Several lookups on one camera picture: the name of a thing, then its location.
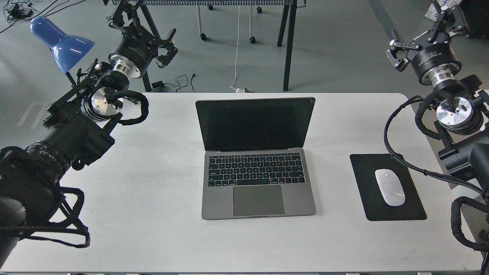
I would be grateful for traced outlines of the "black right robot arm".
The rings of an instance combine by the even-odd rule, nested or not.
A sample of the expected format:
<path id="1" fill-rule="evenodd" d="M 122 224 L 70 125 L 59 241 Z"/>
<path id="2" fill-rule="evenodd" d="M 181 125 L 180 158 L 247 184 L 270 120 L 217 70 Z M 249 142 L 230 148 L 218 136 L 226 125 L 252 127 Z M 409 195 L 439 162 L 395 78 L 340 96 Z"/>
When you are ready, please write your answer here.
<path id="1" fill-rule="evenodd" d="M 417 95 L 400 105 L 387 120 L 384 144 L 391 158 L 404 167 L 425 176 L 477 192 L 482 202 L 461 196 L 451 204 L 451 230 L 458 242 L 475 251 L 483 252 L 480 274 L 488 268 L 488 242 L 473 242 L 461 229 L 463 205 L 488 214 L 488 93 L 480 90 L 481 80 L 470 75 L 462 80 L 455 78 L 461 63 L 450 44 L 448 33 L 428 30 L 412 42 L 402 42 L 392 31 L 392 40 L 386 56 L 398 71 L 408 64 L 413 66 L 421 85 L 432 85 L 433 91 L 425 98 Z M 426 136 L 442 141 L 444 148 L 439 159 L 447 175 L 428 171 L 405 161 L 395 152 L 388 140 L 392 120 L 405 107 L 419 103 L 415 124 Z"/>

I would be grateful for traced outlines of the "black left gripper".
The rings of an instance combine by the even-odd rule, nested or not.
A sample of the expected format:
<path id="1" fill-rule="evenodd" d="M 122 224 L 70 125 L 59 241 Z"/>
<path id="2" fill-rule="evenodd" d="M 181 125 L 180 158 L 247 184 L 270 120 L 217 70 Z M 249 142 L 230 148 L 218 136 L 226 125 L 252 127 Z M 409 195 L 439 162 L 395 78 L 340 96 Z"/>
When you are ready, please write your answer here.
<path id="1" fill-rule="evenodd" d="M 154 59 L 159 68 L 168 66 L 178 53 L 173 43 L 175 34 L 176 28 L 172 28 L 167 38 L 161 39 L 144 27 L 124 27 L 120 40 L 109 55 L 112 69 L 128 78 L 141 78 Z"/>

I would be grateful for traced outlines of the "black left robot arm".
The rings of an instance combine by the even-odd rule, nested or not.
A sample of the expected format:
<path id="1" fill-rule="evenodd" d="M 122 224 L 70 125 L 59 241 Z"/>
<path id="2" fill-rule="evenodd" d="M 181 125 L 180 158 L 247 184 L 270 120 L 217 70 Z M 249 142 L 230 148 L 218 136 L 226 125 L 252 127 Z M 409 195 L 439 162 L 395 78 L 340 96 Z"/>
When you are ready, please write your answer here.
<path id="1" fill-rule="evenodd" d="M 142 77 L 153 59 L 163 68 L 178 52 L 176 30 L 166 39 L 135 24 L 123 28 L 109 63 L 95 61 L 84 79 L 54 102 L 44 121 L 47 132 L 27 148 L 1 150 L 1 264 L 24 239 L 43 240 L 35 233 L 64 233 L 84 237 L 81 244 L 51 239 L 75 248 L 90 245 L 88 227 L 80 220 L 84 192 L 63 187 L 69 169 L 82 170 L 115 144 L 116 125 L 143 122 L 149 102 L 129 90 L 129 79 Z"/>

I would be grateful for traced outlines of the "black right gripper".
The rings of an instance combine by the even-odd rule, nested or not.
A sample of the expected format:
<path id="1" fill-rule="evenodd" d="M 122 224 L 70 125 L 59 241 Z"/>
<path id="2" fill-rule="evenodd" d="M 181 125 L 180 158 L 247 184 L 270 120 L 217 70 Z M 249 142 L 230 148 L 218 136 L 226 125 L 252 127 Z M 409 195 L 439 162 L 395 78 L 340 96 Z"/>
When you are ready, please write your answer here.
<path id="1" fill-rule="evenodd" d="M 439 86 L 442 82 L 454 81 L 461 69 L 460 59 L 450 42 L 448 33 L 428 30 L 412 42 L 391 40 L 385 54 L 399 72 L 411 63 L 421 85 Z"/>

